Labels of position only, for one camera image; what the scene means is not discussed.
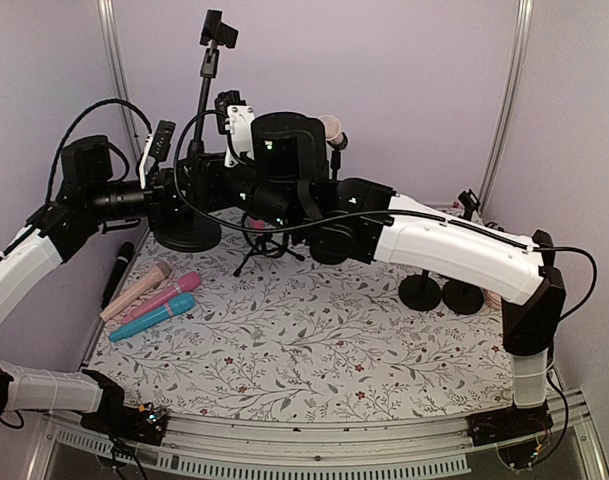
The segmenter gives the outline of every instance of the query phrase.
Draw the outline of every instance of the small black tripod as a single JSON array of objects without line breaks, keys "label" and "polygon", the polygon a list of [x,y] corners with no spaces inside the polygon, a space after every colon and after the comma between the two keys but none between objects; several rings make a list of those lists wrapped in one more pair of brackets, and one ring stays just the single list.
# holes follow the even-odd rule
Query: small black tripod
[{"label": "small black tripod", "polygon": [[[242,225],[245,225],[247,218],[248,214],[245,213],[242,216]],[[288,248],[288,242],[290,239],[288,234],[284,234],[281,244],[273,240],[273,234],[269,232],[261,233],[255,239],[252,239],[251,236],[246,232],[242,232],[242,234],[244,235],[244,240],[246,240],[246,243],[250,245],[251,250],[244,256],[244,260],[242,260],[240,266],[237,267],[233,272],[234,277],[239,277],[242,273],[242,269],[248,263],[248,261],[252,257],[256,257],[258,255],[268,258],[280,258],[285,253],[288,253],[289,255],[293,255],[295,259],[299,260],[300,262],[305,260],[303,255],[300,255],[299,253]]]}]

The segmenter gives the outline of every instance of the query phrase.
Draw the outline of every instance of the purple wall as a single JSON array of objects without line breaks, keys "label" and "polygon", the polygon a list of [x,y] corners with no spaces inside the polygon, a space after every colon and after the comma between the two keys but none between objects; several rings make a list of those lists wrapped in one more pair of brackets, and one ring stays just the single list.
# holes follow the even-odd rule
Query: purple wall
[{"label": "purple wall", "polygon": [[[214,94],[257,114],[333,113],[350,138],[341,175],[427,203],[479,189],[500,112],[516,2],[116,2],[129,92],[154,118],[195,114],[207,8],[239,29]],[[224,148],[214,128],[207,148]]]},{"label": "purple wall", "polygon": [[[595,255],[594,297],[557,336],[558,366],[581,386],[609,461],[609,1],[536,2],[528,55],[488,217],[510,231],[549,231]],[[581,298],[590,267],[559,254]]]},{"label": "purple wall", "polygon": [[[0,2],[0,250],[43,201],[49,165],[69,123],[112,96],[98,18],[95,2]],[[77,134],[107,133],[126,148],[117,107],[106,108]],[[123,240],[91,239],[38,285],[0,329],[0,357],[77,369]],[[0,480],[21,478],[37,427],[35,418],[27,421],[21,432],[0,426]]]}]

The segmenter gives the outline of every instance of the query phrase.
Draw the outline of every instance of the tabletop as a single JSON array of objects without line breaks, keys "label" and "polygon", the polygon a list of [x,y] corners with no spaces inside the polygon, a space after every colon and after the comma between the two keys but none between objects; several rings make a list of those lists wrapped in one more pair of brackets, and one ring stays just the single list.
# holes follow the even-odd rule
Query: tabletop
[{"label": "tabletop", "polygon": [[118,343],[108,335],[121,317],[107,322],[89,368],[119,383],[130,404],[234,419],[381,421],[511,403],[499,310],[485,305],[463,316],[441,303],[416,312],[397,288],[417,269],[322,265],[303,245],[295,250],[304,261],[254,257],[236,278],[248,250],[241,234],[226,229],[218,247],[195,254],[166,249],[150,235],[124,288],[165,261],[173,267],[168,281],[136,305],[196,271],[197,307]]}]

